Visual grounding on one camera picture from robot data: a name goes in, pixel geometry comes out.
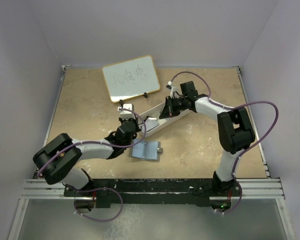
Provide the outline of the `white oblong plastic tray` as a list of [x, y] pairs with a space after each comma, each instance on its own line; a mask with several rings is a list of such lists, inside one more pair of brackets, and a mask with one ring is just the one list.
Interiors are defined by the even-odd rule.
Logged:
[[145, 136], [150, 137], [151, 135], [157, 133], [158, 131], [162, 130], [163, 128], [169, 126], [170, 124], [176, 122], [177, 120], [181, 119], [182, 117], [188, 115], [191, 111], [190, 110], [182, 110], [178, 116], [170, 117], [170, 118], [164, 118], [164, 119], [159, 119], [160, 113], [163, 110], [165, 105], [165, 102], [162, 102], [149, 110], [143, 112], [140, 114], [142, 119], [146, 121], [149, 118], [152, 119], [157, 119], [159, 125], [156, 128], [153, 128], [150, 131], [144, 131], [143, 124], [140, 122], [139, 127], [141, 128], [141, 131], [138, 133], [141, 137]]

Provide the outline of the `grey card holder wallet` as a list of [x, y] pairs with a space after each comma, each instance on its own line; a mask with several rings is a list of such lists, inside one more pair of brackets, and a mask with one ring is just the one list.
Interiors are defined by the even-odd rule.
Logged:
[[145, 141], [134, 145], [129, 150], [129, 157], [142, 161], [159, 162], [163, 149], [159, 141]]

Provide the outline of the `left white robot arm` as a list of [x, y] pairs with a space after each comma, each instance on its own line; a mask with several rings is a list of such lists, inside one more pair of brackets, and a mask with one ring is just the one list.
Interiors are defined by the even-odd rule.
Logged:
[[81, 196], [88, 196], [94, 181], [86, 170], [75, 165], [82, 160], [117, 158], [133, 145], [141, 131], [135, 117], [119, 118], [119, 121], [117, 130], [97, 141], [79, 141], [67, 133], [59, 134], [33, 156], [38, 174], [49, 185], [62, 183], [74, 187]]

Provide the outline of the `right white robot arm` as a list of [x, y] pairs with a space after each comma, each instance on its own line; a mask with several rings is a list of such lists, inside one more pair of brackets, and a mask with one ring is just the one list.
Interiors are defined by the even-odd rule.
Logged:
[[247, 150], [256, 139], [249, 115], [244, 107], [233, 109], [213, 101], [206, 94], [199, 94], [193, 81], [180, 84], [181, 94], [171, 81], [167, 89], [170, 95], [165, 98], [159, 118], [174, 118], [185, 110], [203, 114], [217, 122], [218, 137], [223, 148], [220, 164], [214, 173], [216, 181], [212, 190], [218, 196], [230, 190], [230, 181], [235, 178], [236, 163], [240, 154]]

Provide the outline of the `small whiteboard wooden frame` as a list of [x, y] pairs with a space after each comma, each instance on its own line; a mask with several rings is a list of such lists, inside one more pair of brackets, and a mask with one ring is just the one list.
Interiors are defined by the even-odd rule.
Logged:
[[157, 92], [161, 84], [151, 55], [145, 55], [101, 68], [112, 103]]

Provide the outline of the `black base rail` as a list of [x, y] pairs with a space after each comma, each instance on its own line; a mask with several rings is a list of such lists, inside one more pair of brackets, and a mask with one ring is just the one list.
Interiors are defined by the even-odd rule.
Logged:
[[194, 179], [93, 179], [91, 189], [64, 186], [66, 197], [91, 197], [80, 208], [109, 208], [112, 204], [196, 205], [228, 210], [232, 197], [242, 197], [236, 180], [219, 182], [213, 178]]

